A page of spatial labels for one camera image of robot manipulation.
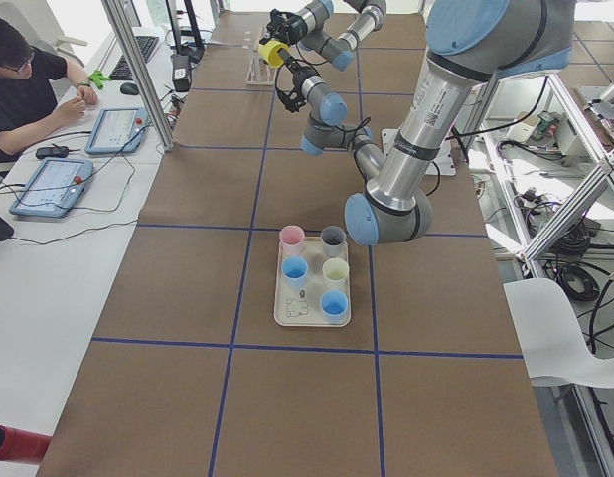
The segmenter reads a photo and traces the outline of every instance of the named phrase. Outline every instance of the black keyboard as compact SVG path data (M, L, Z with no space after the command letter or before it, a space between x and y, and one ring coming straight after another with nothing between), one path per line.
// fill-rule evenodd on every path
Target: black keyboard
M159 37L148 37L144 35L139 35L135 38L137 39L137 43L139 44L139 50L141 50L141 54L144 57L144 62L148 63L150 55L152 55L152 52L154 52L155 48L157 48ZM126 59L123 55L108 76L112 80L132 80L132 73L130 72L130 67L128 66L128 63L126 62Z

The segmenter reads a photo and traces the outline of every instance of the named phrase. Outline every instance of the blue tablet device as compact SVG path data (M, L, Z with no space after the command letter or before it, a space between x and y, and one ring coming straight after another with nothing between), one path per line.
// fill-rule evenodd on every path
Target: blue tablet device
M9 212L20 216L61 217L73 207L92 175L92 161L48 157L40 163Z
M141 144L147 123L143 107L103 109L84 151L91 155L132 152Z

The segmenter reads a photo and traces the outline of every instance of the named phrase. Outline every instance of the blue cup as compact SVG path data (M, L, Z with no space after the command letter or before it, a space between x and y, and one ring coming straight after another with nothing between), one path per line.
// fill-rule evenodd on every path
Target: blue cup
M349 299L340 290L329 290L320 297L320 308L328 321L340 323L349 310Z
M307 260L302 256L290 256L285 258L280 265L280 271L285 277L285 280L287 280L289 286L295 290L300 290L305 286L308 269Z

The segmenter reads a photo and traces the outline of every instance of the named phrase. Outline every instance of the white table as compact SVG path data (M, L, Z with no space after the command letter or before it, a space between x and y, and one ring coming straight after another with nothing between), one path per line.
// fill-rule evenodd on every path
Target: white table
M137 34L155 30L138 29ZM170 51L163 41L148 64L157 94L171 85ZM110 37L87 66L89 73L100 63ZM115 45L103 71L110 72L121 50ZM70 128L56 132L92 129L103 107L141 106L140 96L122 95L121 81L105 82L99 103ZM64 100L75 94L70 89ZM83 148L86 136L67 136L54 141ZM24 183L40 163L35 149L23 154L6 183ZM135 168L119 208L111 213L72 210L59 220L16 218L8 210L12 195L0 195L0 216L22 239L47 241L89 228L128 223L137 219L162 158L156 132L149 128L142 145L127 155ZM91 158L95 169L108 157ZM98 172L77 203L81 207L113 209L132 173L122 157ZM49 245L21 241L0 242L0 424L51 435L79 369L92 331L110 286L130 242L134 224L80 235ZM37 466L0 462L0 477L33 476Z

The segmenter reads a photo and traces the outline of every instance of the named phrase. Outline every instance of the red cylinder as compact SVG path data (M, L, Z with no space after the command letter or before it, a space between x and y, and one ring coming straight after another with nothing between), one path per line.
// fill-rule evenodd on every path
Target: red cylinder
M40 464L50 443L48 435L0 425L0 460Z

